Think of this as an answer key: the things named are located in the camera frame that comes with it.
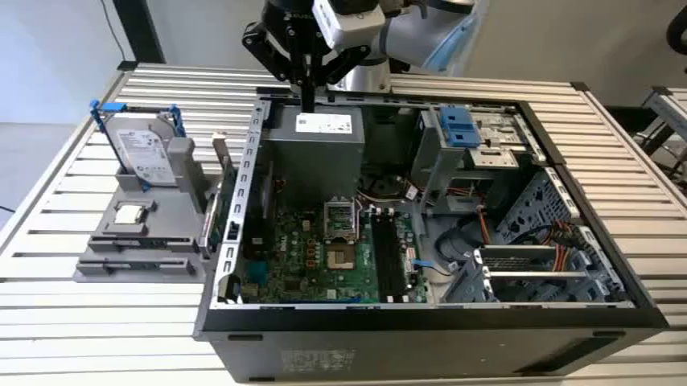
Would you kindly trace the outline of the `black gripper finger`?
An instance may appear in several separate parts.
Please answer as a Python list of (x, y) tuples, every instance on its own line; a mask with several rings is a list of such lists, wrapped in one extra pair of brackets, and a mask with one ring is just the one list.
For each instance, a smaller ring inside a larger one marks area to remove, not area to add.
[(263, 67), (280, 81), (288, 81), (300, 89), (300, 108), (308, 111), (308, 76), (305, 69), (305, 56), (300, 52), (297, 43), (288, 46), (288, 56), (283, 55), (268, 39), (267, 28), (263, 23), (249, 23), (245, 26), (241, 43)]
[(369, 55), (371, 47), (360, 45), (345, 48), (336, 57), (323, 63), (324, 52), (317, 50), (311, 54), (308, 72), (308, 111), (315, 111), (316, 89), (327, 84), (336, 84), (349, 73), (363, 59)]

